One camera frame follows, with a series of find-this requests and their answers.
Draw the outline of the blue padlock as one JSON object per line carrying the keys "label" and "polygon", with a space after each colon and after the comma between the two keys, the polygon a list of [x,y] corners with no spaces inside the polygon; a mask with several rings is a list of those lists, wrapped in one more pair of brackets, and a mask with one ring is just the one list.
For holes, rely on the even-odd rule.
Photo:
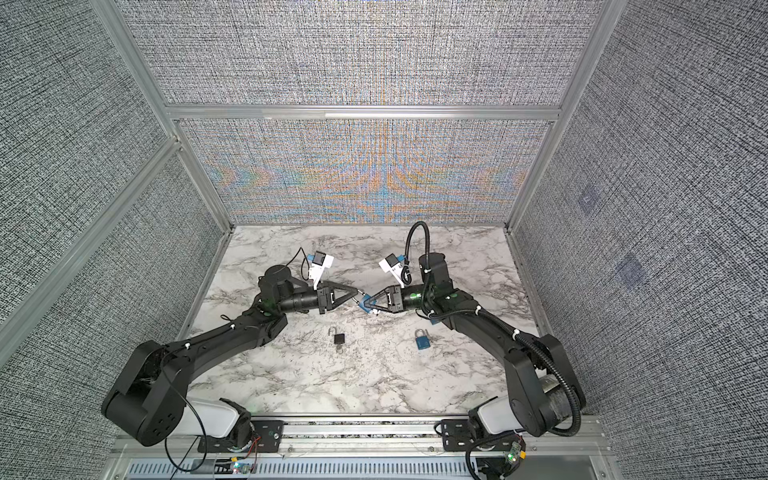
{"label": "blue padlock", "polygon": [[372,299],[370,295],[365,295],[359,302],[358,306],[366,313],[370,314],[373,311],[373,308],[368,305],[369,301]]}
{"label": "blue padlock", "polygon": [[417,329],[414,332],[414,337],[415,337],[415,343],[416,343],[417,349],[419,351],[426,350],[431,347],[431,341],[426,330]]}

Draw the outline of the black padlock with key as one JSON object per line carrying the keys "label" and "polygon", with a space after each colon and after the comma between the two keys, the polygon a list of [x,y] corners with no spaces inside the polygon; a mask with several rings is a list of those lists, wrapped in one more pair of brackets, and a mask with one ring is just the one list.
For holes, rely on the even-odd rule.
{"label": "black padlock with key", "polygon": [[328,330],[328,334],[332,337],[333,345],[337,353],[342,353],[346,344],[346,336],[344,333],[339,332],[335,326],[332,326]]}

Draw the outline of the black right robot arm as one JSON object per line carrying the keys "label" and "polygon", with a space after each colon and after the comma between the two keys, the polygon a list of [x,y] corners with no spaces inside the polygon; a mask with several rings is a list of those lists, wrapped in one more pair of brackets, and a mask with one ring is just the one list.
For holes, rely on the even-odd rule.
{"label": "black right robot arm", "polygon": [[390,254],[379,266],[396,283],[366,297],[365,308],[387,313],[414,310],[465,335],[503,366],[507,406],[521,429],[533,436],[579,433],[586,398],[556,337],[525,332],[482,307],[454,285],[442,253],[419,258],[420,284],[413,282],[404,257]]}

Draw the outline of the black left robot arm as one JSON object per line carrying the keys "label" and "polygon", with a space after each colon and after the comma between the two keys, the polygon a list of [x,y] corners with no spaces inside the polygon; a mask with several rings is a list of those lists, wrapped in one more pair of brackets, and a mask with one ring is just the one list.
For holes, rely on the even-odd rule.
{"label": "black left robot arm", "polygon": [[137,346],[103,400],[103,416],[140,444],[153,446],[181,433],[183,416],[190,412],[200,451],[245,448],[254,439],[250,414],[226,400],[226,415],[204,415],[187,397],[191,382],[235,355],[276,339],[288,314],[325,313],[359,292],[331,281],[310,285],[293,277],[285,265],[267,269],[258,287],[251,306],[223,326],[171,343],[146,341]]}

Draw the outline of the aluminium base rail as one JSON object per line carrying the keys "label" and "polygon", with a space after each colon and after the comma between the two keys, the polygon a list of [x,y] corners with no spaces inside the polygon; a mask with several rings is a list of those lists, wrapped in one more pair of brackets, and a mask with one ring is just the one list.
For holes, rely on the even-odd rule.
{"label": "aluminium base rail", "polygon": [[[438,434],[438,422],[464,425],[457,414],[261,414],[265,442],[235,456],[197,453],[194,437],[142,447],[121,435],[98,479],[471,479],[463,440]],[[526,458],[510,479],[623,479],[600,421],[587,416],[571,438],[523,434]]]}

